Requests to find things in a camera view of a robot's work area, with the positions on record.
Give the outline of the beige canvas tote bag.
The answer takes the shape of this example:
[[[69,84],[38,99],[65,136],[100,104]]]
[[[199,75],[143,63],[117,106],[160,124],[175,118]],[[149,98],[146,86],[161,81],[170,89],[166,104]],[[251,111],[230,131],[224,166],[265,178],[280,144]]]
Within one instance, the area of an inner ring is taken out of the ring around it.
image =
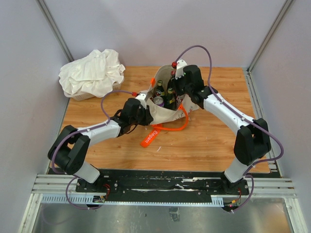
[[[152,131],[140,143],[144,148],[148,147],[161,131],[181,131],[189,122],[189,113],[198,110],[189,96],[177,96],[172,86],[172,78],[175,77],[175,69],[171,65],[162,66],[150,81],[150,86],[143,91],[146,95],[146,104],[149,107]],[[185,123],[178,128],[163,127],[164,123],[173,122],[185,118]]]

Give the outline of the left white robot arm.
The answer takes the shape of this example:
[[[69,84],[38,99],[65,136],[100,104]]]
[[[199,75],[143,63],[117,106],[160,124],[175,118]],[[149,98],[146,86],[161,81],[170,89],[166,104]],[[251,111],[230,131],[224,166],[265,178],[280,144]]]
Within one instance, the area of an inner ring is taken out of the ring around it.
[[[102,123],[79,129],[66,126],[50,148],[48,158],[53,166],[85,180],[88,188],[99,192],[104,187],[104,180],[99,177],[100,171],[85,161],[89,147],[128,134],[137,125],[148,126],[153,120],[145,100],[129,98],[122,109]]]

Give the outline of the red cola can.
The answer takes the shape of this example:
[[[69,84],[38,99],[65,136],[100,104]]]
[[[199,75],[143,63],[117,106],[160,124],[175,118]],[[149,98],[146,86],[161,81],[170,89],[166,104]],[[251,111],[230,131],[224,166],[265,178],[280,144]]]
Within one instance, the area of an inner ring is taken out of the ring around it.
[[[184,99],[185,95],[177,96],[176,97],[176,105],[180,105]]]

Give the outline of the green bottle front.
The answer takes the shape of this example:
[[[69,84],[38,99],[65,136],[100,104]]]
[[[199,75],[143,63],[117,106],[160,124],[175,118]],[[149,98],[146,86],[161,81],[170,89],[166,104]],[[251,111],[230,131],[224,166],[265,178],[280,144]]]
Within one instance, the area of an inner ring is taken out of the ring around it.
[[[169,88],[167,92],[165,108],[173,110],[173,111],[176,110],[176,100],[175,100],[172,88]]]

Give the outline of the dark cola glass bottle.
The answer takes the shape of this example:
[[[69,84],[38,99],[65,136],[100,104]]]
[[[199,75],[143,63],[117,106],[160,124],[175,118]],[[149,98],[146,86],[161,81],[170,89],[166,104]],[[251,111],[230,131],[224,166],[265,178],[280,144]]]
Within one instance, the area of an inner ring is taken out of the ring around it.
[[[173,84],[173,80],[175,78],[175,73],[176,71],[175,70],[172,70],[171,73],[170,73],[170,79],[167,83],[167,92],[169,90],[169,88],[172,88],[173,89],[173,94],[174,94],[174,97],[176,97],[176,92],[175,92],[175,88],[174,88],[174,84]]]

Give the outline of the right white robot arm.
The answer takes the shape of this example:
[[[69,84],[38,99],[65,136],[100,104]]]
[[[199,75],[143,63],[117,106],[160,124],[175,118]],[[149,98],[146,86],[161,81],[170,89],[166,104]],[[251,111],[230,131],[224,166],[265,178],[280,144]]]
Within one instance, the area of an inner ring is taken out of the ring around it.
[[[211,85],[205,85],[197,65],[183,61],[173,62],[175,77],[172,79],[177,95],[190,97],[200,108],[212,113],[235,135],[235,159],[224,171],[220,188],[225,194],[232,194],[251,165],[271,150],[267,122],[253,119],[228,103]]]

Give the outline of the purple soda can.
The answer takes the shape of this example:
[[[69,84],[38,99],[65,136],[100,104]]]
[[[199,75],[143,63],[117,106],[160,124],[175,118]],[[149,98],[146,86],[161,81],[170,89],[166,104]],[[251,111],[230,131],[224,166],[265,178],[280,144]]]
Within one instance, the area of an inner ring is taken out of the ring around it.
[[[165,106],[165,101],[161,96],[155,96],[153,98],[153,103],[159,107],[164,107]]]

